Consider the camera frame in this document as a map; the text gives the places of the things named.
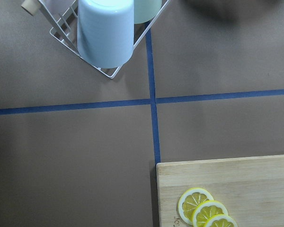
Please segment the lemon slice far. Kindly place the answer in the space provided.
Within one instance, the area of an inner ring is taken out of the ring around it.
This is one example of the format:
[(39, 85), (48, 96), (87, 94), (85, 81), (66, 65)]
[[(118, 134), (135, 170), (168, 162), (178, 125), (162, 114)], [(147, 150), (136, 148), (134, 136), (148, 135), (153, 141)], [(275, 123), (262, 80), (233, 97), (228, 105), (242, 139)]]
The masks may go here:
[(192, 225), (192, 215), (196, 207), (205, 202), (213, 201), (213, 196), (203, 188), (195, 187), (185, 191), (179, 198), (177, 209), (181, 219), (188, 225)]

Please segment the mint green plastic cup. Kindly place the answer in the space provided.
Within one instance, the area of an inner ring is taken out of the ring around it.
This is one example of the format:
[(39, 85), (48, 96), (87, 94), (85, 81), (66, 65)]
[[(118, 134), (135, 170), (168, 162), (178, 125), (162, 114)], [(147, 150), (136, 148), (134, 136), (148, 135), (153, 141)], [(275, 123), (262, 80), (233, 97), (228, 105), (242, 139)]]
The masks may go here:
[(134, 0), (134, 23), (141, 24), (153, 19), (162, 6), (162, 0)]

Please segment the lemon slice near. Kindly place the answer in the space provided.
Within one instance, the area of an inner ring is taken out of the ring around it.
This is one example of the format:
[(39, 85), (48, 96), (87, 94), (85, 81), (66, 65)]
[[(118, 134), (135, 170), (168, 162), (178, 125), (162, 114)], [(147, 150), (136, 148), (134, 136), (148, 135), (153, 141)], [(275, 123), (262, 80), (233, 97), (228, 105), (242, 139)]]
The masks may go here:
[(232, 217), (219, 214), (209, 218), (204, 227), (238, 227), (238, 224)]

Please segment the lemon slice middle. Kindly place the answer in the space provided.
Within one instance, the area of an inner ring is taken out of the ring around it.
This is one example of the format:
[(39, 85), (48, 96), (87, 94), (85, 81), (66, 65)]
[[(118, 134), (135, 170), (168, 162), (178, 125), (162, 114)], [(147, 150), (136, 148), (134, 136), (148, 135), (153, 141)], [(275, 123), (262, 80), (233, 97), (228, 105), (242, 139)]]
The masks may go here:
[(205, 201), (200, 203), (192, 214), (192, 225), (194, 227), (203, 227), (205, 223), (213, 216), (224, 214), (228, 215), (226, 207), (219, 201)]

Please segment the wooden cutting board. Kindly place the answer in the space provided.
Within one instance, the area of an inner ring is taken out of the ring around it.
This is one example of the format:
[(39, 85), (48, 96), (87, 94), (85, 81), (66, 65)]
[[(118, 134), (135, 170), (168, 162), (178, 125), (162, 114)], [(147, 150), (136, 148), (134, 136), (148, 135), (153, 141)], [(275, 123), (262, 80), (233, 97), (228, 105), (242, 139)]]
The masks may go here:
[(159, 163), (162, 227), (184, 227), (177, 206), (188, 189), (206, 189), (240, 227), (284, 227), (284, 155)]

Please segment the lemon slice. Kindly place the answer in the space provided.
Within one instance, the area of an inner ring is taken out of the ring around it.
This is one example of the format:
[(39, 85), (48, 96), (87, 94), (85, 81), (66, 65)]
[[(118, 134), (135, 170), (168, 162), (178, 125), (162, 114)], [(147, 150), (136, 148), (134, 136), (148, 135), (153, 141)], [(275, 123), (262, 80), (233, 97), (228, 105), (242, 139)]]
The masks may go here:
[(219, 214), (209, 218), (204, 227), (238, 227), (238, 224), (232, 217)]
[(179, 198), (177, 209), (181, 219), (188, 225), (192, 225), (192, 215), (196, 207), (205, 202), (213, 201), (213, 196), (203, 188), (195, 187), (185, 191)]
[(205, 223), (213, 216), (224, 214), (228, 215), (226, 207), (219, 201), (205, 201), (200, 203), (192, 214), (192, 225), (194, 227), (203, 227)]

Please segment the light blue plastic cup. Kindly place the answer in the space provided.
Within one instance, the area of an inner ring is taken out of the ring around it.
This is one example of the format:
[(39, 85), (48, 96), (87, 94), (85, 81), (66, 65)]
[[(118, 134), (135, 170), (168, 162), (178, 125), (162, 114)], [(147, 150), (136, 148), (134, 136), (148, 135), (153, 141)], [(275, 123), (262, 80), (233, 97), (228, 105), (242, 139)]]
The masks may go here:
[(134, 1), (80, 0), (77, 48), (89, 64), (111, 69), (133, 54)]

